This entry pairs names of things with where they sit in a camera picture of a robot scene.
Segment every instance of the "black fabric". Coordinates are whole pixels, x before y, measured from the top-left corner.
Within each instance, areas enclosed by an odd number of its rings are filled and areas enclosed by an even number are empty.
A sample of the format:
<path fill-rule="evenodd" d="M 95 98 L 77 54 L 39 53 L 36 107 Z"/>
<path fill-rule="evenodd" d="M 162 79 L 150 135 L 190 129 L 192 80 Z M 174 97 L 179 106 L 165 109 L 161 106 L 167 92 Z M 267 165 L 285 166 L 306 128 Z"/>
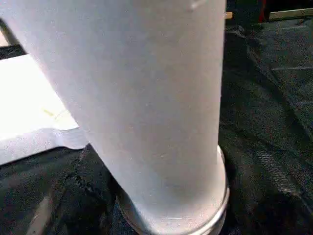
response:
<path fill-rule="evenodd" d="M 243 234 L 313 233 L 310 23 L 225 34 L 219 144 Z"/>
<path fill-rule="evenodd" d="M 24 49 L 20 45 L 0 47 L 0 60 L 25 54 Z"/>

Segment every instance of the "red object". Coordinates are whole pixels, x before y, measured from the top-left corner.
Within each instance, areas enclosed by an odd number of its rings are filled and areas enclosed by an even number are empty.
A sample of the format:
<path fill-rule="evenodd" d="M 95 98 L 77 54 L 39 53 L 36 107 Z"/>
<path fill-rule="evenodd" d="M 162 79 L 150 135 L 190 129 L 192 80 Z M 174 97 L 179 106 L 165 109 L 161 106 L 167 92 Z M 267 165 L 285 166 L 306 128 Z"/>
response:
<path fill-rule="evenodd" d="M 266 0 L 261 0 L 263 2 L 262 4 L 262 10 L 261 10 L 261 14 L 259 17 L 259 22 L 262 23 L 264 22 L 265 16 L 264 16 L 264 10 L 265 10 L 265 6 L 266 6 Z"/>

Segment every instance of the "metal base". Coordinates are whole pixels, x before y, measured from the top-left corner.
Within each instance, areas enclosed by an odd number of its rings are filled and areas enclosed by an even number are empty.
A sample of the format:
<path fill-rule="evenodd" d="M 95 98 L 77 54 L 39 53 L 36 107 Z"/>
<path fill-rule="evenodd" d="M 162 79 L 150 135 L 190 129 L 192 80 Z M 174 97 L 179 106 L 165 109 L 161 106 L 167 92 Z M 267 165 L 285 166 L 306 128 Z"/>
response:
<path fill-rule="evenodd" d="M 219 147 L 218 147 L 218 157 L 221 158 L 222 161 L 224 162 L 224 155 Z M 140 235 L 167 235 L 162 234 L 159 231 L 157 232 L 151 231 L 149 228 L 147 228 L 147 226 L 145 226 L 141 219 L 140 212 L 137 211 L 134 204 L 124 191 L 121 191 L 119 193 L 117 199 L 124 218 L 137 233 L 139 233 Z M 175 231 L 173 231 L 171 235 L 218 235 L 225 221 L 228 199 L 229 199 L 229 187 L 228 183 L 226 182 L 223 202 L 217 208 L 214 216 L 211 217 L 210 220 L 204 226 L 196 228 L 194 232 L 191 233 L 181 234 L 175 233 Z"/>

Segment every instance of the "white cylinder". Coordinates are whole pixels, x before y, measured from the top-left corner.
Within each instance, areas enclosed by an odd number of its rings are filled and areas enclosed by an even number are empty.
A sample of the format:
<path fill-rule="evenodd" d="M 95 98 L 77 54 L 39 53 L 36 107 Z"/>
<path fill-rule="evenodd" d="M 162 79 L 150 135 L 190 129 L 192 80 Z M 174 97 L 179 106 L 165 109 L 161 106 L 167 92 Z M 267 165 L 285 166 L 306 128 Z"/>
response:
<path fill-rule="evenodd" d="M 194 233 L 224 203 L 224 9 L 224 0 L 1 3 L 145 233 Z"/>

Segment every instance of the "wrinkled fabric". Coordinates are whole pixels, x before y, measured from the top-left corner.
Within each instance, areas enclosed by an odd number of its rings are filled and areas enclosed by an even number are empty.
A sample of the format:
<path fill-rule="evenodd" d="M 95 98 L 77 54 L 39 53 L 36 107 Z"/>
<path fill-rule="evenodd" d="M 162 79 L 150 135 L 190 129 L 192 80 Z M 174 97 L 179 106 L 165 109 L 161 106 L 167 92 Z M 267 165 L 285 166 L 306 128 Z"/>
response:
<path fill-rule="evenodd" d="M 311 23 L 225 33 L 219 144 L 243 234 L 313 233 Z"/>

